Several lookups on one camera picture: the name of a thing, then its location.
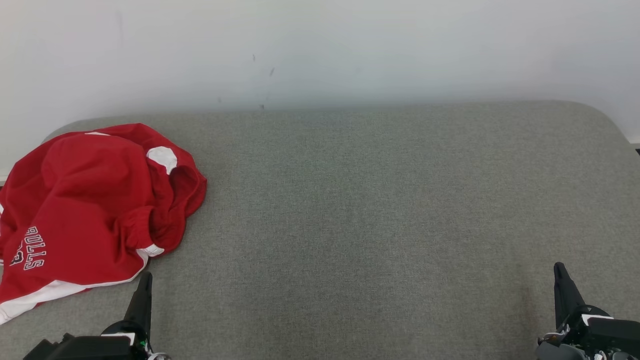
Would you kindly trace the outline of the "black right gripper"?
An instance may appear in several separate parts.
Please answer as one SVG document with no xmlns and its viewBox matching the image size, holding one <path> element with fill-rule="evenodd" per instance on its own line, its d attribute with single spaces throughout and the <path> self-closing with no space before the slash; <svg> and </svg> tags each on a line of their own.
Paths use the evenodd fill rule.
<svg viewBox="0 0 640 360">
<path fill-rule="evenodd" d="M 586 305 L 564 263 L 553 265 L 555 325 L 566 335 L 561 341 L 585 353 L 640 357 L 640 322 L 616 319 L 601 308 Z"/>
</svg>

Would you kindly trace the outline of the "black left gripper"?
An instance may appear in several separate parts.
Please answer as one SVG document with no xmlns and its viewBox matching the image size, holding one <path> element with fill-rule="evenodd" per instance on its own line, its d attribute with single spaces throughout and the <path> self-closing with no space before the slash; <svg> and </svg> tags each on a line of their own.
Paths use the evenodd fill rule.
<svg viewBox="0 0 640 360">
<path fill-rule="evenodd" d="M 60 344 L 60 360 L 148 360 L 151 357 L 153 275 L 141 273 L 124 320 L 98 336 L 76 336 Z"/>
</svg>

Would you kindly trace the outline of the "red jersey with white sleeves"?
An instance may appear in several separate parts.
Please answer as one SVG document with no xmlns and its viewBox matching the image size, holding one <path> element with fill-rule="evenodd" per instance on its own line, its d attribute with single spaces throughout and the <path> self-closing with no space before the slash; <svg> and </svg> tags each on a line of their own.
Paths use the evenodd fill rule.
<svg viewBox="0 0 640 360">
<path fill-rule="evenodd" d="M 163 253 L 183 241 L 186 221 L 201 207 L 207 179 L 195 158 L 142 123 L 56 136 L 14 164 L 0 196 L 10 201 L 132 196 L 149 202 L 150 235 Z"/>
</svg>

